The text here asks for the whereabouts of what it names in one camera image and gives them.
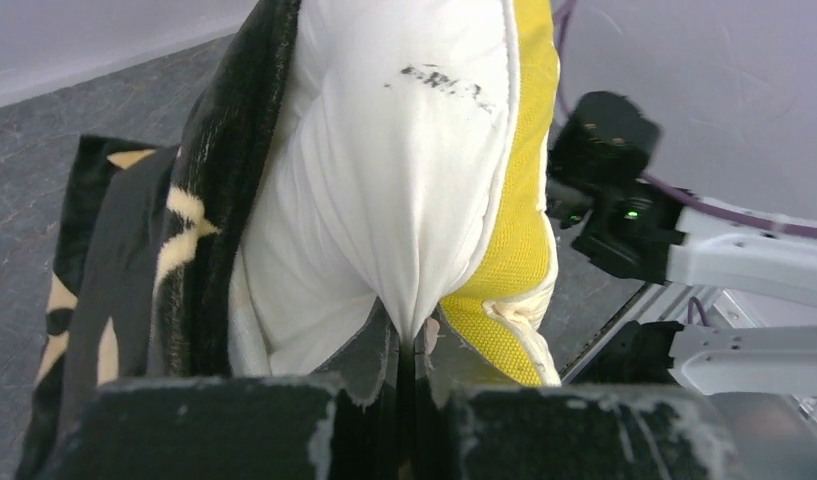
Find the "white pillow with yellow edge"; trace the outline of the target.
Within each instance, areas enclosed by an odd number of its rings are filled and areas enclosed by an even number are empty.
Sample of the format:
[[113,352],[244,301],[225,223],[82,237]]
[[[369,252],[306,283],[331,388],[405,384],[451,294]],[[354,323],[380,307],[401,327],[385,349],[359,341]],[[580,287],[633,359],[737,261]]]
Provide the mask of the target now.
[[231,280],[238,376],[304,375],[381,303],[436,309],[530,386],[558,273],[546,215],[559,60],[546,1],[305,1]]

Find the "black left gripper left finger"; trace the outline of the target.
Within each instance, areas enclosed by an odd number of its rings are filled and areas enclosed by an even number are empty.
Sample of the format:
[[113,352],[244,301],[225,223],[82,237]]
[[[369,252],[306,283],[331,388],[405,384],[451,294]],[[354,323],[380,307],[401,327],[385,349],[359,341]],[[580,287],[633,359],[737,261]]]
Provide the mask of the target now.
[[399,339],[381,304],[314,373],[102,388],[44,479],[394,479]]

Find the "black pillowcase with yellow flowers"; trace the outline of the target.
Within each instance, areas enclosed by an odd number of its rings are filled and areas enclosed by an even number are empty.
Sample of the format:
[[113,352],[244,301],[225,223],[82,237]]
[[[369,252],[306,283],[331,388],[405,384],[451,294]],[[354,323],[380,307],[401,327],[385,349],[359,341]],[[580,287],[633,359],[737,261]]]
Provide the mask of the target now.
[[102,384],[230,375],[230,278],[268,165],[299,12],[297,1],[256,4],[178,144],[80,138],[17,478],[40,477]]

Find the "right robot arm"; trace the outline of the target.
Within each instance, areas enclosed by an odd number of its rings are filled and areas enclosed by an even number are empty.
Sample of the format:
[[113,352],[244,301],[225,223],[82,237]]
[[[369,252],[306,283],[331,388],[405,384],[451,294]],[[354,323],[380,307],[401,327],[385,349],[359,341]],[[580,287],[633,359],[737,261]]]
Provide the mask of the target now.
[[[706,201],[646,174],[661,136],[626,97],[595,91],[549,152],[549,212],[603,272],[648,284],[752,292],[817,308],[817,224]],[[581,382],[676,383],[705,395],[817,398],[817,326],[726,328],[698,299],[686,321],[635,322]]]

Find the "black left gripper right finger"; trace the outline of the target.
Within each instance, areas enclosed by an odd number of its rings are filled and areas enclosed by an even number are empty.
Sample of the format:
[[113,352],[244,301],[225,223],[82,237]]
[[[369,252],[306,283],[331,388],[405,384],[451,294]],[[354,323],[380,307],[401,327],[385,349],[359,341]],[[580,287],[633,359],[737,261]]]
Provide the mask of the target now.
[[677,322],[630,322],[563,387],[525,387],[437,319],[415,342],[418,479],[739,479],[714,406],[670,377]]

